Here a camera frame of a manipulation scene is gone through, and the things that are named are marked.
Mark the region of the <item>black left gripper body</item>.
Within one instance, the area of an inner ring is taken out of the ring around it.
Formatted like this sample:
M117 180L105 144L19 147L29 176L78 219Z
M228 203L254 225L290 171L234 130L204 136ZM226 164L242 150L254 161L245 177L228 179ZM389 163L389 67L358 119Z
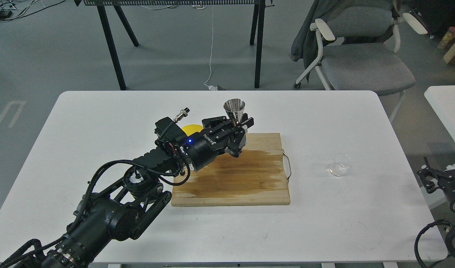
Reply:
M190 169L197 172L213 162L217 156L226 153L230 129L226 131L201 131L187 136L183 150Z

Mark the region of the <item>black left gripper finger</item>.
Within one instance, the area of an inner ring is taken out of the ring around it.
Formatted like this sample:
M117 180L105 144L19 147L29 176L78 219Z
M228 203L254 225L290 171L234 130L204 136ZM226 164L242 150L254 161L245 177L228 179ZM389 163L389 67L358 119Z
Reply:
M242 152L242 148L246 145L247 129L253 125L254 119L253 117L250 117L243 122L240 122L236 127L230 130L229 140L226 144L227 153L233 157L239 157Z
M208 132L208 129L214 129L213 131L226 131L230 129L230 120L226 116L206 118L202 121L203 131Z

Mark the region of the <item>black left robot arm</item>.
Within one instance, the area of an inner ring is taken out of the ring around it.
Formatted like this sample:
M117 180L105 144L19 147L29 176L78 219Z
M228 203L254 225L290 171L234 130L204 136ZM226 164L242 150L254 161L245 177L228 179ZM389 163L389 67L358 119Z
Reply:
M225 117L202 120L201 130L187 135L178 122L189 113L185 108L173 119L155 124L156 147L133 160L102 165L88 183L66 233L45 246L27 241L1 268L86 268L112 240L136 240L172 198L163 185L180 186L192 172L218 156L241 154L246 133L254 119L243 108L226 109Z

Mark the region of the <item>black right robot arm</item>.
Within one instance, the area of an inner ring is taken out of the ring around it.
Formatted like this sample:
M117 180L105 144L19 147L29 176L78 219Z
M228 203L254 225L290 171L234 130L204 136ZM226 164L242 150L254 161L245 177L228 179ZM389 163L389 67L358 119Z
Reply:
M449 209L451 212L455 213L455 169L450 169L446 171L433 169L428 162L427 157L423 158L425 164L422 166L421 170L417 171L417 175L420 178L421 183L423 184L426 192L432 194L437 190L441 190L445 196L445 199L449 202ZM444 243L446 245L449 256L455 258L455 224L452 224L446 219L439 219L432 223L427 224L416 236L414 242L414 254L417 263L422 268L426 268L427 265L420 257L419 253L419 241L423 234L425 234L432 227L444 226L446 235L444 238Z

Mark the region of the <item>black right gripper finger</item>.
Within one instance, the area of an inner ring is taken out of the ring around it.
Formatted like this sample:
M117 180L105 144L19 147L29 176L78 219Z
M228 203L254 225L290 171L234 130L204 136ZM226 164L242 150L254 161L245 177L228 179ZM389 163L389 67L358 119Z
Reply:
M446 172L430 167L427 157L424 157L425 165L417 171L417 175L428 194L442 189L443 184L452 181L452 177Z

